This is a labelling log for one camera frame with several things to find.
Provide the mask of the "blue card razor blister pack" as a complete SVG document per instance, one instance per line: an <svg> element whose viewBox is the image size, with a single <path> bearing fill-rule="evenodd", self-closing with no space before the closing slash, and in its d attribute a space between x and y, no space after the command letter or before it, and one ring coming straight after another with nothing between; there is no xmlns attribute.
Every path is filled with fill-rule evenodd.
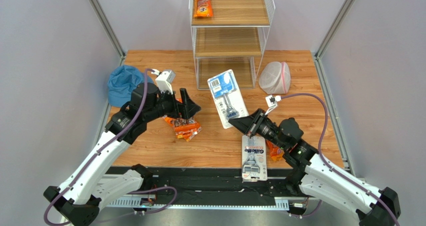
<svg viewBox="0 0 426 226"><path fill-rule="evenodd" d="M233 70L209 78L207 85L223 128L232 127L230 119L249 115Z"/></svg>

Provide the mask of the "white Gillette razor pack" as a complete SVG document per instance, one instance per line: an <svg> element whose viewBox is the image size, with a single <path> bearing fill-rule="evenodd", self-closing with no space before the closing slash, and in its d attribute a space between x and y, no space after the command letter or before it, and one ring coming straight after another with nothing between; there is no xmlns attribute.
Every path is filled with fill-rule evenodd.
<svg viewBox="0 0 426 226"><path fill-rule="evenodd" d="M243 182L268 180L266 141L259 136L243 135L241 177Z"/></svg>

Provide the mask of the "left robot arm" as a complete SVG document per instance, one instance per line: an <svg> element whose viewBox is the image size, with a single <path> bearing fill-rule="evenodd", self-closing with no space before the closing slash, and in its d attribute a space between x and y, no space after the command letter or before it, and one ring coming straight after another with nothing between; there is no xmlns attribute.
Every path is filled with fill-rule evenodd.
<svg viewBox="0 0 426 226"><path fill-rule="evenodd" d="M59 186L49 186L44 197L49 201L43 219L52 226L48 214L55 208L74 226L89 226L100 211L120 197L136 192L152 192L152 173L140 164L123 175L99 185L112 163L146 131L147 124L163 116L190 119L201 110L185 88L180 89L181 100L174 91L161 92L153 83L144 82L131 93L118 113L115 113L102 132L90 154L70 177Z"/></svg>

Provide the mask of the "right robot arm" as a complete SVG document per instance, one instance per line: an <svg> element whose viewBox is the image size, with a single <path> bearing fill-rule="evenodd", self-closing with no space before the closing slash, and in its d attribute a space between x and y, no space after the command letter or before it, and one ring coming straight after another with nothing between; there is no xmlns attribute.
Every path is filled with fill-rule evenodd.
<svg viewBox="0 0 426 226"><path fill-rule="evenodd" d="M258 109L229 123L244 135L261 136L283 150L283 158L293 168L286 177L288 191L324 201L352 215L360 226L398 225L398 194L389 187L370 185L328 160L302 138L304 133L293 117L277 125Z"/></svg>

